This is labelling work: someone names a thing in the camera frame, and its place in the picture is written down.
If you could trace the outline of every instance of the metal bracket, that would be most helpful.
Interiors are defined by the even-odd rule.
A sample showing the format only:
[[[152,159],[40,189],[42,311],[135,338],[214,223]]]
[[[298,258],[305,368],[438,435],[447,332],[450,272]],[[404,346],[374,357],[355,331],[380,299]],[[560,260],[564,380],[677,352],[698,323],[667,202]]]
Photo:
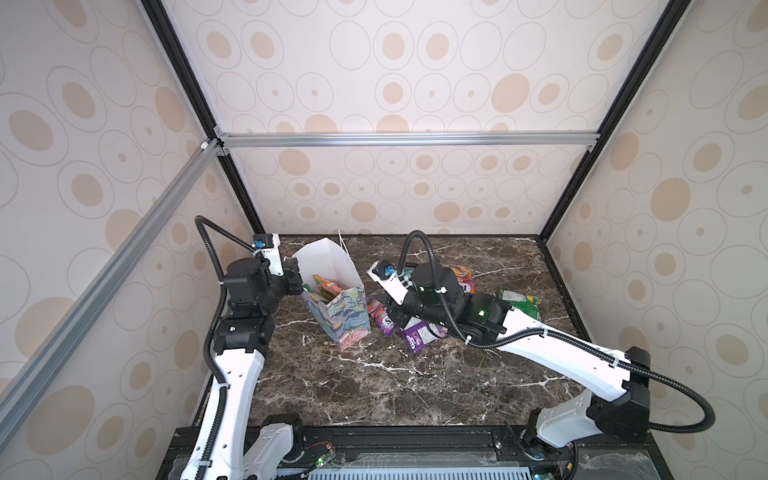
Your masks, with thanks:
[[[214,125],[214,133],[216,134],[217,137],[222,139],[230,136],[229,132],[221,130],[221,127],[219,127],[218,125]]]
[[[246,478],[255,475],[259,480],[272,478],[277,466],[293,447],[293,426],[272,423],[262,427],[259,438],[243,456]]]
[[[216,156],[217,157],[227,156],[227,149],[221,146],[221,142],[218,142],[218,145],[216,146]]]
[[[496,460],[499,462],[525,462],[529,457],[525,454],[520,442],[520,434],[523,427],[498,428],[491,430],[493,448],[496,452]],[[552,447],[546,460],[559,462],[568,459],[569,451],[566,447]]]

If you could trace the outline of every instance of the black mounting rail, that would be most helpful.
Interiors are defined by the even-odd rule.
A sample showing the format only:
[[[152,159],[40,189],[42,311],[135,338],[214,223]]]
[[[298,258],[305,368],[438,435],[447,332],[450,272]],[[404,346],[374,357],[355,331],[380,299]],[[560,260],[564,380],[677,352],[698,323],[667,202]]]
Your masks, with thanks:
[[[317,442],[331,442],[336,447],[337,455],[344,455],[346,462],[358,458],[361,454],[425,454],[452,453],[473,454],[490,462],[517,462],[520,466],[535,467],[546,471],[557,467],[559,462],[571,459],[567,448],[554,449],[549,458],[536,462],[531,460],[513,442],[505,437],[508,428],[519,436],[523,425],[479,425],[479,426],[305,426],[305,446]],[[245,450],[259,437],[260,427],[248,427],[245,435]],[[199,427],[177,429],[166,451],[163,464],[157,473],[157,480],[166,480],[174,460],[188,458],[197,441]],[[662,480],[673,480],[664,457],[652,435],[642,442],[628,443],[616,440],[608,435],[594,435],[578,441],[579,449],[585,453],[590,450],[601,452],[645,452],[653,461]],[[304,455],[290,464],[281,463],[279,468],[307,468],[324,449],[312,450],[315,455]]]
[[[600,153],[605,149],[608,141],[611,139],[611,135],[618,127],[621,118],[632,104],[635,95],[640,90],[645,78],[654,66],[654,63],[659,58],[659,55],[664,50],[664,46],[667,44],[667,40],[672,35],[677,23],[683,17],[686,9],[690,4],[690,0],[670,0],[664,12],[659,17],[659,21],[656,23],[654,30],[650,33],[648,40],[645,42],[643,50],[634,62],[632,69],[627,76],[627,80],[624,81],[624,85],[621,86],[621,90],[616,95],[614,103],[608,110],[608,113],[603,119],[603,123],[598,128],[600,138],[595,146],[588,150],[584,157],[581,159],[576,171],[568,182],[563,194],[560,196],[558,203],[555,205],[552,214],[547,219],[547,223],[544,225],[544,229],[541,230],[539,237],[543,243],[547,243],[554,233],[554,229],[557,228],[560,220],[565,215],[566,210],[571,205],[571,202],[576,198],[581,185],[589,175],[590,170],[594,162],[600,157]]]
[[[219,144],[221,139],[216,130],[216,119],[211,113],[208,103],[205,100],[203,90],[200,88],[200,84],[197,82],[197,78],[192,71],[190,62],[187,60],[187,56],[184,54],[184,49],[181,46],[178,36],[174,30],[173,25],[170,22],[168,13],[165,11],[163,2],[161,0],[141,0],[141,4],[144,6],[144,10],[147,12],[147,17],[152,23],[157,38],[163,45],[168,60],[174,67],[176,76],[181,83],[181,87],[187,94],[187,98],[192,104],[194,113],[200,120],[200,124],[203,126],[203,131],[208,138],[215,139]],[[245,188],[243,178],[240,177],[240,173],[237,171],[232,156],[224,150],[226,153],[224,156],[219,157],[219,163],[221,164],[224,174],[227,175],[227,180],[232,186],[232,191],[243,208],[243,213],[250,223],[251,229],[254,233],[264,233],[264,226],[259,219],[259,214],[256,212],[256,208],[253,206],[253,202],[250,200],[250,196]]]

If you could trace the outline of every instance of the aluminum frame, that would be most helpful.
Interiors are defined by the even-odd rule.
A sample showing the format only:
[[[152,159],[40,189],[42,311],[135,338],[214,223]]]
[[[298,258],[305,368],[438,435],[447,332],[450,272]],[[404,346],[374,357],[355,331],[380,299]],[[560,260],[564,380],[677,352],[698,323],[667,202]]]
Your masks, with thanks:
[[[16,376],[16,380],[0,402],[0,452],[22,426],[56,375],[117,294],[126,277],[149,250],[205,167],[221,154],[221,146],[215,139],[206,143],[203,144],[205,149],[198,150],[184,165],[128,239],[78,297],[60,326],[48,337],[46,344]]]
[[[184,46],[176,35],[162,0],[141,0],[141,4],[144,6],[146,20],[154,29],[157,40],[165,50],[170,66],[173,67],[176,73],[179,85],[184,89],[184,93],[187,94],[187,100],[189,100],[190,105],[194,109],[194,113],[205,135],[209,138],[218,139],[220,137],[220,130],[216,126],[214,115],[205,100],[205,95],[200,88],[200,83],[197,81],[197,76],[195,76],[189,59],[184,53]],[[254,233],[264,233],[264,226],[261,223],[259,214],[256,212],[256,208],[253,206],[253,201],[251,201],[250,195],[246,190],[243,178],[237,171],[232,156],[226,150],[222,151],[219,155],[219,163],[224,170],[224,174],[227,176],[227,181],[232,187],[232,192],[243,209],[243,214],[248,220],[251,229]]]
[[[345,134],[221,134],[225,148],[404,147],[436,145],[594,145],[596,131],[511,131]]]
[[[600,132],[598,142],[593,148],[587,149],[578,167],[576,167],[576,171],[574,171],[574,174],[568,181],[568,185],[558,199],[557,204],[555,204],[551,215],[547,219],[547,223],[545,223],[544,228],[539,233],[544,243],[547,243],[552,237],[560,220],[562,220],[581,186],[587,180],[592,166],[598,161],[608,142],[611,141],[614,131],[637,99],[637,94],[641,91],[648,75],[654,69],[664,49],[669,45],[669,40],[695,3],[696,0],[670,0],[667,3],[667,7],[659,17],[654,30],[648,36],[648,40],[634,62],[627,79],[624,81],[624,85],[621,86],[614,103],[608,109],[608,113],[606,113],[602,124],[598,128]]]

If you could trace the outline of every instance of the white paper bag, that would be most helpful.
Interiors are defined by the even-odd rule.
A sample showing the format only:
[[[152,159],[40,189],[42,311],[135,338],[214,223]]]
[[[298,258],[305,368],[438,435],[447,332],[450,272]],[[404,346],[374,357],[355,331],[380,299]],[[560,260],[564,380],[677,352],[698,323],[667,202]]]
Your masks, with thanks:
[[[366,290],[349,253],[328,238],[305,245],[293,255],[299,261],[301,281],[312,293],[303,292],[302,300],[318,324],[344,350],[371,333]],[[329,303],[323,298],[313,275],[335,282],[345,290]]]

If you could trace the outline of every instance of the snack bag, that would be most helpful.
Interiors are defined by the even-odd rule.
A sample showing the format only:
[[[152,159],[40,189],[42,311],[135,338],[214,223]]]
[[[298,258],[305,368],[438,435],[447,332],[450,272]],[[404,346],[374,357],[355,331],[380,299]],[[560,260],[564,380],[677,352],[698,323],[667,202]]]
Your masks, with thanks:
[[[328,301],[335,299],[336,296],[344,291],[342,287],[336,285],[334,282],[323,279],[320,275],[312,275],[312,278],[315,279],[315,283],[317,284],[317,288],[319,289],[320,294],[323,295]]]
[[[411,321],[402,329],[402,336],[406,339],[406,344],[408,344],[408,349],[412,355],[421,352],[427,344],[437,340],[437,337],[429,331],[424,320],[416,317],[411,318]]]
[[[472,282],[472,272],[469,268],[460,265],[448,265],[453,270],[453,274],[456,275],[458,284],[464,289],[464,293],[474,293],[475,284]]]
[[[498,289],[496,298],[504,300],[514,308],[522,311],[532,319],[536,319],[541,322],[541,313],[538,311],[538,304],[541,300],[532,295],[523,295],[522,293],[513,292],[512,290]]]
[[[389,319],[384,304],[374,299],[373,296],[368,297],[368,315],[376,322],[376,325],[384,332],[384,335],[388,337],[392,335],[395,324]]]

